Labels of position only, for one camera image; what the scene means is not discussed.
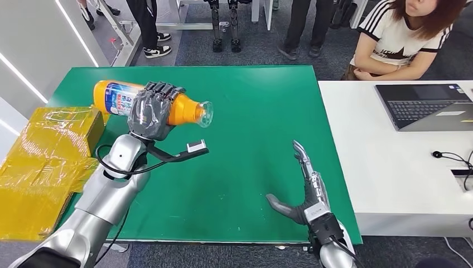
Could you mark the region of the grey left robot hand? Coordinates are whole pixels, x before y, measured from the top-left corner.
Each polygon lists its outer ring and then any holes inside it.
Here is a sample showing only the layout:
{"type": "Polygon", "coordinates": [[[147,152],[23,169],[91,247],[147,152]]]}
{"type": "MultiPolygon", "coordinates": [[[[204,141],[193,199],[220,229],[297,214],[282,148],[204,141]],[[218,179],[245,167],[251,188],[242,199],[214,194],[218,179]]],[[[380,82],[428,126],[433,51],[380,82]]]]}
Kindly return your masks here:
{"type": "Polygon", "coordinates": [[[127,123],[131,133],[148,140],[163,141],[174,126],[168,118],[183,87],[170,83],[148,82],[133,100],[127,123]]]}

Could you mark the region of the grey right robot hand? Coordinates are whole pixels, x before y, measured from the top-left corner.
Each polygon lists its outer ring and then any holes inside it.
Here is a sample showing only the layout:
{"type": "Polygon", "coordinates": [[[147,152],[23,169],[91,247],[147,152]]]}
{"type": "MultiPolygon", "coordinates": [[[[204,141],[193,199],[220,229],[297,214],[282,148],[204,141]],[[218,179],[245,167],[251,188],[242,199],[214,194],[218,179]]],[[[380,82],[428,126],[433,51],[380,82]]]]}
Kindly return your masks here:
{"type": "Polygon", "coordinates": [[[309,225],[316,218],[330,211],[330,203],[321,175],[313,168],[305,148],[296,140],[292,141],[292,146],[303,175],[304,200],[301,204],[292,206],[281,202],[271,193],[266,194],[266,200],[279,214],[300,225],[309,225]]]}

